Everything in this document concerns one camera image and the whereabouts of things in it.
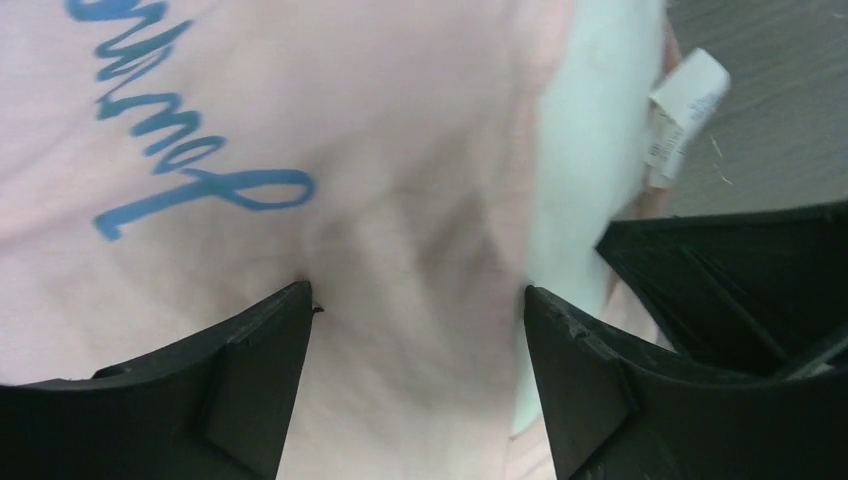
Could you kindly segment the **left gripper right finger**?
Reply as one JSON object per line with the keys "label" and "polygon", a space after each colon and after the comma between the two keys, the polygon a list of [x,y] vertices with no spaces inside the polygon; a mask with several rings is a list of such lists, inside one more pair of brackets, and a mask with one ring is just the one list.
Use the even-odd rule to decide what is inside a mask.
{"label": "left gripper right finger", "polygon": [[528,287],[524,320],[560,479],[843,479],[847,372],[713,368]]}

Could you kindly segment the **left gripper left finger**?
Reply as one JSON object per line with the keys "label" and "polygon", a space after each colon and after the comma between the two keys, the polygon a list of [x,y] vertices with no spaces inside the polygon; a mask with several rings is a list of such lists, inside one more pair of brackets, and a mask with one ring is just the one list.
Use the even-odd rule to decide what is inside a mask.
{"label": "left gripper left finger", "polygon": [[313,319],[293,283],[87,380],[1,390],[5,479],[272,479]]}

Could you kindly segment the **white pillow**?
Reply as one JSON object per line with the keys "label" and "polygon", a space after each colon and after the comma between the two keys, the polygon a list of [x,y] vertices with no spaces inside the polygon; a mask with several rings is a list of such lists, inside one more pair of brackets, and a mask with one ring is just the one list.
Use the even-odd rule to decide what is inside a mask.
{"label": "white pillow", "polygon": [[649,93],[673,46],[663,1],[525,1],[534,197],[524,275],[601,317],[615,281],[596,253],[643,187]]}

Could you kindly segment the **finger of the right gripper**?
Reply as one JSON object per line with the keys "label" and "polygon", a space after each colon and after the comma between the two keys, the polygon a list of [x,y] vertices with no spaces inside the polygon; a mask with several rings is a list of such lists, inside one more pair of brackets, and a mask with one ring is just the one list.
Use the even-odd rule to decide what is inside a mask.
{"label": "finger of the right gripper", "polygon": [[795,378],[847,363],[847,205],[617,221],[598,253],[672,348]]}

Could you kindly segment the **pink pillowcase with blue print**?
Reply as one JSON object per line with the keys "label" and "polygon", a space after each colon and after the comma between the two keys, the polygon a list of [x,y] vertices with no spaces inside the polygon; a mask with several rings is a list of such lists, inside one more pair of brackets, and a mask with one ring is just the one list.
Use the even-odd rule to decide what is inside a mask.
{"label": "pink pillowcase with blue print", "polygon": [[3,2],[2,382],[307,280],[281,478],[553,478],[523,2]]}

